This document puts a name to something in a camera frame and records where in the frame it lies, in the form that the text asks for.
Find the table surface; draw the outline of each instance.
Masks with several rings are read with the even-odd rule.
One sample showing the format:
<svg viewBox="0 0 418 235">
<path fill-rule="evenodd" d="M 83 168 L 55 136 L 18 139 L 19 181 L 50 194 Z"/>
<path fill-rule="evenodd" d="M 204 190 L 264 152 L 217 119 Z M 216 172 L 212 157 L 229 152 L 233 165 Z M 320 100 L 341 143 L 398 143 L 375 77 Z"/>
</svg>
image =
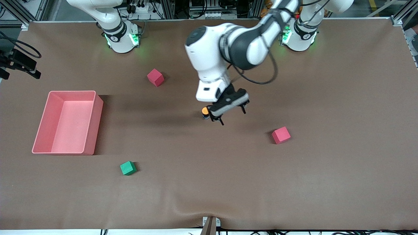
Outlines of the table surface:
<svg viewBox="0 0 418 235">
<path fill-rule="evenodd" d="M 325 20 L 308 51 L 276 43 L 280 76 L 234 83 L 247 114 L 221 126 L 201 119 L 184 42 L 222 22 L 149 22 L 127 54 L 92 23 L 31 23 L 19 39 L 42 53 L 42 78 L 12 72 L 0 87 L 0 229 L 195 227 L 207 215 L 228 229 L 417 228 L 418 71 L 402 29 Z M 269 59 L 246 72 L 272 74 Z M 51 90 L 104 100 L 94 156 L 31 153 Z M 273 144 L 283 126 L 292 139 Z M 123 176 L 126 161 L 139 172 Z"/>
</svg>

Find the green cube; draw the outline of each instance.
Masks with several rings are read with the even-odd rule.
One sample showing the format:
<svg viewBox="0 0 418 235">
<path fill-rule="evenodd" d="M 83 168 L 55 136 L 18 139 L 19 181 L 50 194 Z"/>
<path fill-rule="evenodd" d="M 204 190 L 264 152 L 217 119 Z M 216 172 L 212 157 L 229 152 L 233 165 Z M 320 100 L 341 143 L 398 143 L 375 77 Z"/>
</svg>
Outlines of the green cube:
<svg viewBox="0 0 418 235">
<path fill-rule="evenodd" d="M 136 167 L 133 162 L 127 161 L 124 164 L 120 165 L 120 169 L 122 173 L 126 176 L 132 175 L 136 172 Z"/>
</svg>

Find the pink bin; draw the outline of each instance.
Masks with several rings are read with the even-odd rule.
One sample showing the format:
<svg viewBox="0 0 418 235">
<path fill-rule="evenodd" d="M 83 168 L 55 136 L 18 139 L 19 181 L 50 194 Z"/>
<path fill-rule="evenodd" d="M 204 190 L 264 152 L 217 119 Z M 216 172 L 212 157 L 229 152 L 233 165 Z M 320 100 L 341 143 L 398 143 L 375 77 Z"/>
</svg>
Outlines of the pink bin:
<svg viewBox="0 0 418 235">
<path fill-rule="evenodd" d="M 103 100 L 95 91 L 51 91 L 32 153 L 93 155 Z"/>
</svg>

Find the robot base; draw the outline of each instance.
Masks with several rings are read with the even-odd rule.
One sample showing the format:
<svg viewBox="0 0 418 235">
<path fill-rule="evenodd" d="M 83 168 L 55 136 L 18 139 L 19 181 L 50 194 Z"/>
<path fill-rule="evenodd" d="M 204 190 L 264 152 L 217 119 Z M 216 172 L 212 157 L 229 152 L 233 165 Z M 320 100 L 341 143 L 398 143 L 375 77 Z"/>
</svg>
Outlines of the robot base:
<svg viewBox="0 0 418 235">
<path fill-rule="evenodd" d="M 139 47 L 139 42 L 141 40 L 141 28 L 138 28 L 138 25 L 124 20 L 127 30 L 124 36 L 120 38 L 119 42 L 113 42 L 112 40 L 107 39 L 107 44 L 117 53 L 127 53 L 130 52 L 135 47 Z"/>
<path fill-rule="evenodd" d="M 312 36 L 312 39 L 302 40 L 301 37 L 295 32 L 295 19 L 289 21 L 289 34 L 284 40 L 282 38 L 282 44 L 286 45 L 292 51 L 305 51 L 315 41 L 316 33 Z"/>
</svg>

